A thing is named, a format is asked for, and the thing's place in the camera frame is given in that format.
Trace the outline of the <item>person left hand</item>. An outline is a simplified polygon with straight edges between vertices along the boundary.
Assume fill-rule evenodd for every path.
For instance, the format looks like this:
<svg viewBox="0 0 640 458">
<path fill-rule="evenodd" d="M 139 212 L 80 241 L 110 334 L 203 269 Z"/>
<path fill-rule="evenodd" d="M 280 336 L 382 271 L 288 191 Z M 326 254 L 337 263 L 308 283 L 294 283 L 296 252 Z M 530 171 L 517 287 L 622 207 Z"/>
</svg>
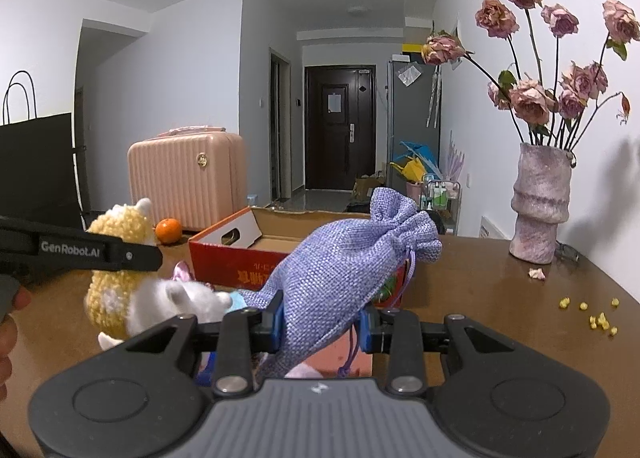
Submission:
<svg viewBox="0 0 640 458">
<path fill-rule="evenodd" d="M 12 301 L 12 309 L 6 315 L 0 326 L 0 400 L 3 402 L 8 396 L 8 386 L 6 382 L 12 376 L 13 366 L 11 362 L 11 352 L 17 342 L 17 325 L 12 317 L 14 311 L 22 311 L 32 302 L 32 295 L 25 288 L 17 290 L 17 294 Z"/>
</svg>

